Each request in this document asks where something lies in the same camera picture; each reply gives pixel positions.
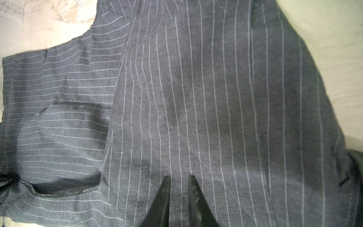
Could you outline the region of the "grey pinstriped long sleeve shirt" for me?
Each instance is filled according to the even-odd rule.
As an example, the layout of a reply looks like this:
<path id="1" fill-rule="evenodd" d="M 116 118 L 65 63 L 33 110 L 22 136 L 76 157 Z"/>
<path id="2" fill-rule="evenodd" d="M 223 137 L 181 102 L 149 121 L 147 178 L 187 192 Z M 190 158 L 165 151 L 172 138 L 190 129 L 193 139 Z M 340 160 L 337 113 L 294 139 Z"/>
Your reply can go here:
<path id="1" fill-rule="evenodd" d="M 276 1 L 98 1 L 83 35 L 3 58 L 1 216 L 48 227 L 360 227 L 363 179 Z"/>

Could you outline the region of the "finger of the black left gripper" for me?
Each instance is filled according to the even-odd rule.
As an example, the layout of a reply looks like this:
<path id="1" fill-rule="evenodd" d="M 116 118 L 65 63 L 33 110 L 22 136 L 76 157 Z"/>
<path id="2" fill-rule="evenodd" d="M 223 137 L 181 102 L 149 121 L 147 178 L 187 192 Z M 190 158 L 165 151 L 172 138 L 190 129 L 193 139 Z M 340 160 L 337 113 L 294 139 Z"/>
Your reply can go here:
<path id="1" fill-rule="evenodd" d="M 20 176 L 17 173 L 1 174 L 1 193 L 17 185 L 19 182 Z"/>

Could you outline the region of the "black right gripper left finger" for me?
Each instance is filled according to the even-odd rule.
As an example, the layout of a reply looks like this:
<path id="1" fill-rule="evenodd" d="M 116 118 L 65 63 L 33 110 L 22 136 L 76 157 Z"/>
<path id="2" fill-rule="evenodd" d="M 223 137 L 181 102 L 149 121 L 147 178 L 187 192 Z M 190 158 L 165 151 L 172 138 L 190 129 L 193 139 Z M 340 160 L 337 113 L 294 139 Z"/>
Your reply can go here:
<path id="1" fill-rule="evenodd" d="M 140 227 L 169 227 L 171 177 L 165 176 Z"/>

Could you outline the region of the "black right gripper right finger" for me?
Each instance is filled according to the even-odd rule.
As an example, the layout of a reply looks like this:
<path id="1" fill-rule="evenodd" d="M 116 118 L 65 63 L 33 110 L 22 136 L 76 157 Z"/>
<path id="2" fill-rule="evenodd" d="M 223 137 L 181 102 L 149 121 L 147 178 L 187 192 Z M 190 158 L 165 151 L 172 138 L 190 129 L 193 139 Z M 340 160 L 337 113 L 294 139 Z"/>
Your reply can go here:
<path id="1" fill-rule="evenodd" d="M 190 227 L 220 227 L 195 176 L 188 177 L 188 205 Z"/>

